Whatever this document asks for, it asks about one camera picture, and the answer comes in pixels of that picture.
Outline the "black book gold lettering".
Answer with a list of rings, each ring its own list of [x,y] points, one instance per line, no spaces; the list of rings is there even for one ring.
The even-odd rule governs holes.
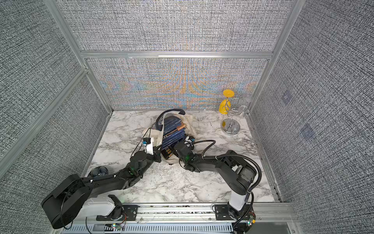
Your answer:
[[[174,149],[173,148],[165,148],[161,150],[161,155],[165,160],[169,160],[174,154]]]

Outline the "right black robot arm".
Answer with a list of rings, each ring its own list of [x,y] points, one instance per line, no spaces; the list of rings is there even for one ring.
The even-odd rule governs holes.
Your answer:
[[[252,190],[262,180],[260,166],[251,158],[239,155],[232,150],[218,156],[207,156],[206,151],[195,154],[185,143],[179,142],[174,151],[184,168],[191,172],[216,172],[231,189],[228,213],[236,220],[251,212],[245,208]]]

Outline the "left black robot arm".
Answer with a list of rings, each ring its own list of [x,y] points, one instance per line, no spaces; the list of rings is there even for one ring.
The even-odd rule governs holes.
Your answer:
[[[143,178],[154,163],[161,162],[161,153],[138,151],[120,171],[98,177],[68,176],[41,202],[41,206],[54,229],[70,224],[79,214],[86,200],[114,190],[125,190]]]

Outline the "cream canvas tote bag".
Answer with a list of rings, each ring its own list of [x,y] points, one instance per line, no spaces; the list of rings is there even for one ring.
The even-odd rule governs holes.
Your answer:
[[[178,157],[174,147],[177,143],[185,143],[194,149],[196,130],[192,125],[193,119],[193,115],[182,109],[164,111],[155,123],[145,130],[140,151],[150,155],[158,154],[166,163],[176,164]]]

